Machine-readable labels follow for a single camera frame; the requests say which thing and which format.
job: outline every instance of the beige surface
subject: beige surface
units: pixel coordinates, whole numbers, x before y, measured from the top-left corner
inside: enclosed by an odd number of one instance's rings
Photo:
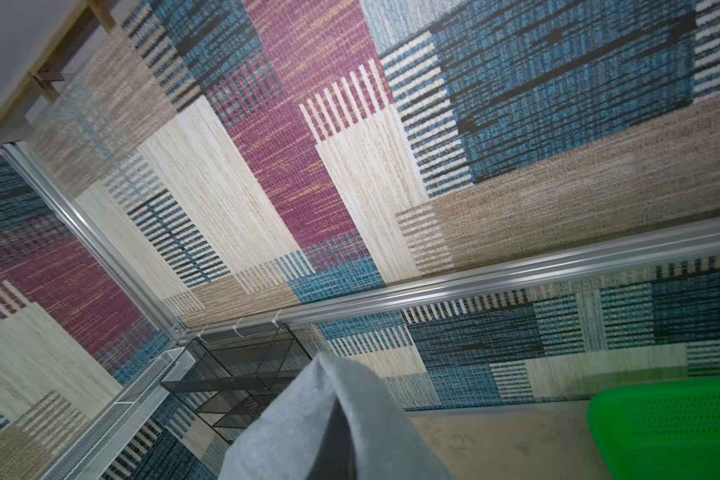
[[[612,478],[586,424],[589,402],[479,415],[412,416],[457,480]]]

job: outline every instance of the patterned wall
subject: patterned wall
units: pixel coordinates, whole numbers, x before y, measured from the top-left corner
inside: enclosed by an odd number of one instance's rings
[[[143,0],[30,143],[230,320],[720,215],[720,0]]]
[[[168,342],[0,158],[0,480],[35,478]]]
[[[720,376],[720,254],[295,331],[363,363],[404,408],[591,398]]]

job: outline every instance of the green plastic basket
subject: green plastic basket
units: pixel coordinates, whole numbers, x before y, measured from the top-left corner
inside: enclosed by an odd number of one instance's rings
[[[614,480],[720,480],[720,379],[608,390],[587,417]]]

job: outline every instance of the gray ceiling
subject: gray ceiling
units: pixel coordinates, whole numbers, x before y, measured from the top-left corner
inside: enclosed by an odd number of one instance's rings
[[[0,0],[0,104],[78,0]]]

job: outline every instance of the silver metal frame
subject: silver metal frame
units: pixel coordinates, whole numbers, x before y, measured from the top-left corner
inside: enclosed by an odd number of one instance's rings
[[[117,248],[108,241],[104,233],[80,208],[75,199],[61,187],[57,178],[34,156],[29,145],[23,141],[3,144],[0,154],[96,256],[144,316],[156,328],[175,337],[180,331],[178,327],[180,323],[176,315],[126,262]]]
[[[426,303],[661,264],[668,260],[720,254],[719,217],[554,254],[538,255],[333,300],[292,306],[277,312],[229,319],[202,328],[180,330],[176,327],[178,320],[170,309],[138,277],[98,227],[93,225],[77,206],[74,199],[66,195],[56,178],[32,155],[29,147],[24,142],[17,142],[4,145],[2,151],[11,165],[107,267],[145,316],[162,326],[182,344],[192,340],[201,331],[204,336],[230,334],[233,331],[246,334],[262,332],[272,328],[271,321],[275,318],[289,326],[330,322]]]

